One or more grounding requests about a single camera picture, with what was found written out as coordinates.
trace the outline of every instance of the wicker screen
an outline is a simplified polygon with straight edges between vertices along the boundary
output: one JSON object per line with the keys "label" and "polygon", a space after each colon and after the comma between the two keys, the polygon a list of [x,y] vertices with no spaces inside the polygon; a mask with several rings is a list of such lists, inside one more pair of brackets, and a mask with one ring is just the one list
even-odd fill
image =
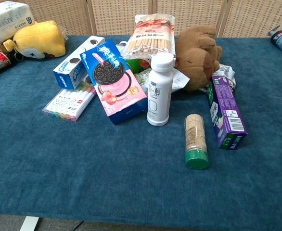
{"label": "wicker screen", "polygon": [[16,0],[28,4],[35,21],[54,20],[64,26],[68,34],[91,33],[86,0]]}
{"label": "wicker screen", "polygon": [[157,13],[175,16],[175,34],[192,25],[216,26],[223,0],[157,0]]}
{"label": "wicker screen", "polygon": [[148,0],[91,0],[90,7],[98,35],[130,35],[135,15],[149,13]]}
{"label": "wicker screen", "polygon": [[278,24],[282,26],[282,0],[233,0],[222,36],[267,37]]}

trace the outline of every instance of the blue tablecloth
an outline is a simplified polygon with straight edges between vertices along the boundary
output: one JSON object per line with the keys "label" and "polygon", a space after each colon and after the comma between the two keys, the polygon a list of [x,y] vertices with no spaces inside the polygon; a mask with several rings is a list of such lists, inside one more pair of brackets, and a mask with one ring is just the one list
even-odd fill
{"label": "blue tablecloth", "polygon": [[[70,36],[70,54],[87,37]],[[115,42],[127,36],[108,37]],[[41,110],[64,59],[0,73],[0,213],[211,230],[282,230],[282,51],[269,38],[218,38],[236,72],[248,136],[217,147],[206,95],[176,92],[170,120],[114,126],[99,99],[74,123]],[[184,118],[205,121],[210,168],[185,166]]]}

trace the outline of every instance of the purple snack box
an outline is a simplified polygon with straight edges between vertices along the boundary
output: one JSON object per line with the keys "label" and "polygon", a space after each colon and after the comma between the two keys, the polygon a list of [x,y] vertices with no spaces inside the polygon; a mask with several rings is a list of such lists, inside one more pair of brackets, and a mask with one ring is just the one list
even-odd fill
{"label": "purple snack box", "polygon": [[219,148],[236,150],[248,133],[228,79],[213,76],[207,98]]}

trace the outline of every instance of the barcode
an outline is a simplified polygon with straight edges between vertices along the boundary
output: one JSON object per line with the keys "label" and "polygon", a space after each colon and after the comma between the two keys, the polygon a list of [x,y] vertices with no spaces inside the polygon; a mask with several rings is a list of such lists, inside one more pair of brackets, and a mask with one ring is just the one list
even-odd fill
{"label": "barcode", "polygon": [[0,61],[0,69],[4,67],[4,63]]}
{"label": "barcode", "polygon": [[240,118],[228,117],[228,120],[232,131],[245,131]]}

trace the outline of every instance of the yellow plush toy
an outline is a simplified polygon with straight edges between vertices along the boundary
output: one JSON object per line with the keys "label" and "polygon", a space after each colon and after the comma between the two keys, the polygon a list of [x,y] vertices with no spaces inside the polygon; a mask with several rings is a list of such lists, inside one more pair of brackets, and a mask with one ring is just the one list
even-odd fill
{"label": "yellow plush toy", "polygon": [[36,23],[16,32],[13,40],[3,44],[8,51],[16,49],[25,57],[42,59],[65,55],[65,40],[54,21]]}

